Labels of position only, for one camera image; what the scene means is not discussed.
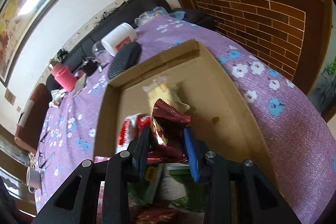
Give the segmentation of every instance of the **metal screw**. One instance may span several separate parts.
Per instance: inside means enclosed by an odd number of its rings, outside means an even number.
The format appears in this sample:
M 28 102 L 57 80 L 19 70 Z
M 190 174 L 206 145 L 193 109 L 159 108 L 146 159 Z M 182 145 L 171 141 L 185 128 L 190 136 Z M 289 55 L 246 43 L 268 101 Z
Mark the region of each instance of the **metal screw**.
M 83 167 L 89 167 L 91 165 L 91 160 L 85 160 L 82 162 Z
M 216 153 L 214 151 L 208 151 L 208 152 L 205 153 L 205 155 L 208 158 L 214 158 L 216 156 Z
M 120 152 L 120 156 L 122 158 L 127 158 L 129 156 L 129 152 L 128 151 L 122 151 L 122 152 Z
M 253 166 L 254 163 L 253 163 L 252 160 L 244 160 L 244 164 L 248 167 L 251 167 L 251 166 Z

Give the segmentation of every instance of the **yellow label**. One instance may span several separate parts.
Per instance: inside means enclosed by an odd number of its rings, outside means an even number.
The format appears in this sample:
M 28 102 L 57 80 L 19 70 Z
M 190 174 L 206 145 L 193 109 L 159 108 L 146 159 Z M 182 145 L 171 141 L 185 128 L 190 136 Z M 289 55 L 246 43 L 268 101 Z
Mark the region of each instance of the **yellow label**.
M 153 166 L 149 166 L 145 174 L 145 180 L 150 181 L 150 182 L 154 181 L 155 173 L 156 173 L 156 168 Z

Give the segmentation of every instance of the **red snack wrapper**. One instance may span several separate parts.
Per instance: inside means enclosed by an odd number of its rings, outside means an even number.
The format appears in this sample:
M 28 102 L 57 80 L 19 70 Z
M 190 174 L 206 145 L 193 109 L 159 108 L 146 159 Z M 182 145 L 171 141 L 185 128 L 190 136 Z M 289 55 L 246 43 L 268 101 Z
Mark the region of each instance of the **red snack wrapper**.
M 147 163 L 188 161 L 184 148 L 183 130 L 190 120 L 190 115 L 182 115 L 163 100 L 157 100 L 151 119 L 153 138 Z
M 150 207 L 138 215 L 136 224 L 172 223 L 177 210 L 172 208 Z

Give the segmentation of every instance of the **picture frame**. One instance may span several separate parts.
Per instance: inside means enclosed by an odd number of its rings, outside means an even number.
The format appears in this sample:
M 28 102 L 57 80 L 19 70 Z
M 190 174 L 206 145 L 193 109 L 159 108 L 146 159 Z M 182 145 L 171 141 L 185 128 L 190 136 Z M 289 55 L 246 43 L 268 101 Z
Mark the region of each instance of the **picture frame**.
M 56 1 L 4 1 L 0 8 L 0 81 L 5 87 L 26 41 Z

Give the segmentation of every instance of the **purple tablecloth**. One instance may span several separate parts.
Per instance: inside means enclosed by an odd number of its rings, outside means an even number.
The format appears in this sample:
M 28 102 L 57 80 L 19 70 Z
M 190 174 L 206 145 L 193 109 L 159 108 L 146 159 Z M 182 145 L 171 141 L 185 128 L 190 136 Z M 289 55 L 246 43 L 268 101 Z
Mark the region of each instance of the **purple tablecloth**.
M 263 133 L 277 173 L 279 190 L 302 223 L 314 223 L 336 189 L 336 143 L 307 97 L 282 75 L 222 35 L 160 16 L 137 30 L 140 62 L 188 39 L 203 42 L 238 84 Z M 46 170 L 36 191 L 37 211 L 85 159 L 93 159 L 95 128 L 107 73 L 96 71 L 77 97 L 49 109 L 41 137 Z

